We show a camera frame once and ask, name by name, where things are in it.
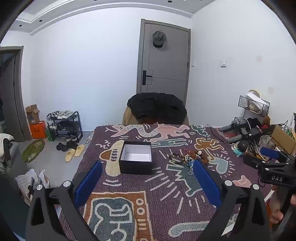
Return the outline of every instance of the orange box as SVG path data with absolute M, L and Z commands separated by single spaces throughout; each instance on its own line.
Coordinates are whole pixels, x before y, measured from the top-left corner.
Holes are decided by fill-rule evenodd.
M 34 139 L 46 138 L 45 135 L 45 121 L 40 121 L 37 124 L 30 125 L 32 136 Z

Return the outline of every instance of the gray door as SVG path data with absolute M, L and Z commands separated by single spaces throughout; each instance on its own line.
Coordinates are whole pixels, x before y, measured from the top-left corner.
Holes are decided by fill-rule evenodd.
M 153 45 L 153 34 L 158 30 L 166 35 L 162 48 L 156 48 Z M 185 104 L 189 60 L 190 29 L 145 20 L 141 93 L 173 94 Z
M 14 137 L 15 141 L 25 141 L 20 125 L 15 102 L 15 59 L 16 55 L 6 60 L 0 67 L 0 98 L 3 103 L 3 114 L 7 134 Z

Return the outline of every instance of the ceiling molding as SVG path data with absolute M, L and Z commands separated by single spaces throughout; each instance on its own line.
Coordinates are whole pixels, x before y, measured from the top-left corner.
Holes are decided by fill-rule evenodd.
M 106 3 L 106 4 L 98 4 L 98 5 L 91 5 L 86 7 L 80 7 L 78 9 L 68 11 L 66 13 L 60 14 L 59 9 L 61 7 L 65 7 L 66 4 L 70 4 L 71 2 L 74 2 L 75 0 L 58 0 L 57 2 L 54 2 L 50 4 L 49 6 L 45 7 L 44 9 L 40 10 L 36 14 L 29 14 L 27 12 L 22 12 L 15 22 L 15 28 L 19 26 L 20 24 L 23 25 L 23 29 L 17 29 L 25 32 L 29 32 L 30 35 L 34 35 L 37 32 L 41 31 L 42 29 L 50 26 L 51 24 L 54 24 L 60 20 L 63 20 L 65 18 L 84 13 L 89 12 L 93 10 L 98 9 L 106 9 L 106 8 L 116 8 L 116 7 L 139 7 L 139 8 L 148 8 L 148 9 L 156 9 L 161 10 L 165 12 L 171 12 L 178 15 L 182 15 L 188 18 L 191 18 L 193 16 L 192 13 L 185 12 L 179 9 L 166 7 L 166 6 L 160 6 L 156 4 L 148 4 L 148 3 Z M 46 20 L 46 16 L 51 13 L 51 18 Z M 42 19 L 44 23 L 40 25 L 39 19 Z

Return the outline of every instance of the gray baseball cap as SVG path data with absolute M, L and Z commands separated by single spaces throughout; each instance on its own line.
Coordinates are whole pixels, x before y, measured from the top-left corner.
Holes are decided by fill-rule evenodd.
M 156 31 L 153 34 L 153 45 L 156 48 L 161 48 L 166 40 L 166 36 L 161 31 Z

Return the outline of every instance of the open box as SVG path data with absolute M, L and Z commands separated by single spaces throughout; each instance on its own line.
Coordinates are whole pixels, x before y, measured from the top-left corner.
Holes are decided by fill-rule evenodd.
M 151 142 L 124 141 L 119 167 L 122 174 L 152 175 Z

